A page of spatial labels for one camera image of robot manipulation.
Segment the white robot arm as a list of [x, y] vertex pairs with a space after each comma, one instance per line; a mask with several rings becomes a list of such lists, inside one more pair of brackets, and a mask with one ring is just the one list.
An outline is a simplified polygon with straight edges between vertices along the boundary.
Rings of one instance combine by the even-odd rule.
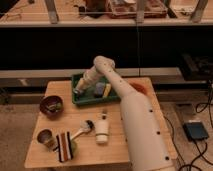
[[115, 62], [96, 56], [73, 92], [82, 94], [104, 76], [120, 97], [120, 110], [133, 171], [175, 171], [149, 98], [116, 71]]

